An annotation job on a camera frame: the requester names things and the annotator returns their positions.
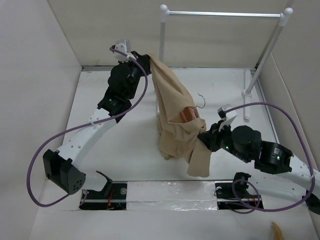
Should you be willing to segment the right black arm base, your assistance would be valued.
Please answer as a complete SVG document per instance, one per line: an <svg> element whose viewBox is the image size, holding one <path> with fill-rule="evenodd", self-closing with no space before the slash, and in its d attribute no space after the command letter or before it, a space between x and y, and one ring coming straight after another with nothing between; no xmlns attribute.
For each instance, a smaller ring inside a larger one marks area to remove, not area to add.
<svg viewBox="0 0 320 240"><path fill-rule="evenodd" d="M217 209L218 210L251 210L241 204L238 199L235 197L234 192L237 196L248 205L252 207L258 206L259 208L264 208L262 197L257 194L250 193L248 191L249 184L247 181L252 176L244 172L236 172L233 179L229 180L218 180L214 182L215 191L214 196L217 200Z"/></svg>

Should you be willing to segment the beige t shirt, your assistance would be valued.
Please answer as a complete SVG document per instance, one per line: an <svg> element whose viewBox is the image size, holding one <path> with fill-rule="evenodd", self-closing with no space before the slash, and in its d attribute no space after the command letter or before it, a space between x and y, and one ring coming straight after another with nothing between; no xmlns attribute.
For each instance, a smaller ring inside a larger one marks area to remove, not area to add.
<svg viewBox="0 0 320 240"><path fill-rule="evenodd" d="M150 56L152 82L158 104L158 150L165 160L184 159L191 177L210 175L211 151L198 139L206 131L206 121L195 109L196 119L183 122L180 112L194 108L192 95L176 74L154 56Z"/></svg>

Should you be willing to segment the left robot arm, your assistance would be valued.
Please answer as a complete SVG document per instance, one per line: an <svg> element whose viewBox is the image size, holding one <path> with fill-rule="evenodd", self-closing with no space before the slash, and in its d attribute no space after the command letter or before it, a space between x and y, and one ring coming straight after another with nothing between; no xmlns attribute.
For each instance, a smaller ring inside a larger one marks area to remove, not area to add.
<svg viewBox="0 0 320 240"><path fill-rule="evenodd" d="M110 71L108 88L97 104L89 124L82 127L65 144L43 154L46 177L65 191L73 195L88 182L87 175L80 171L85 156L98 140L120 122L133 104L141 77L151 73L150 57L133 51L126 62L120 62Z"/></svg>

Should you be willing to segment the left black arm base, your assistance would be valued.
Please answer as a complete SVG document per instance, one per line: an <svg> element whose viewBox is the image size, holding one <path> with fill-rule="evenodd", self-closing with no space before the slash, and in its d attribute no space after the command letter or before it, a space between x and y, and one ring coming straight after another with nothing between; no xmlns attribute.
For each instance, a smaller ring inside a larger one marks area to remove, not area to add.
<svg viewBox="0 0 320 240"><path fill-rule="evenodd" d="M127 209L127 181L113 181L107 175L96 171L106 179L101 191L83 190L79 208L88 211L123 211Z"/></svg>

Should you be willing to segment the pink clothes hanger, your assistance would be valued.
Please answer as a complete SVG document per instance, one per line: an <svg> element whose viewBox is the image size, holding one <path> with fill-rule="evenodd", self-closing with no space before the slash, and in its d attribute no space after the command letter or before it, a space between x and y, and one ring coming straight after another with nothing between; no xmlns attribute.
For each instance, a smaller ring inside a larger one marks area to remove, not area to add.
<svg viewBox="0 0 320 240"><path fill-rule="evenodd" d="M202 106L196 105L195 107L190 107L190 106L185 107L183 111L179 113L184 123L191 122L192 120L197 118L195 109L197 108L203 109L206 106L206 100L204 96L200 93L198 93L197 95L203 99L203 105Z"/></svg>

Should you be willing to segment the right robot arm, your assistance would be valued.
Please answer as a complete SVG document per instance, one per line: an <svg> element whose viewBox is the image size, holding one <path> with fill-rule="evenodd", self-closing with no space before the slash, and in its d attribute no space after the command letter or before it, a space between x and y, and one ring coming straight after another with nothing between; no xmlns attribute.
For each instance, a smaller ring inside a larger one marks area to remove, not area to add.
<svg viewBox="0 0 320 240"><path fill-rule="evenodd" d="M225 150L245 163L254 161L254 168L263 173L283 177L305 189L308 210L320 214L320 172L311 169L283 145L262 140L259 131L247 125L231 129L230 125L214 123L198 139L211 151Z"/></svg>

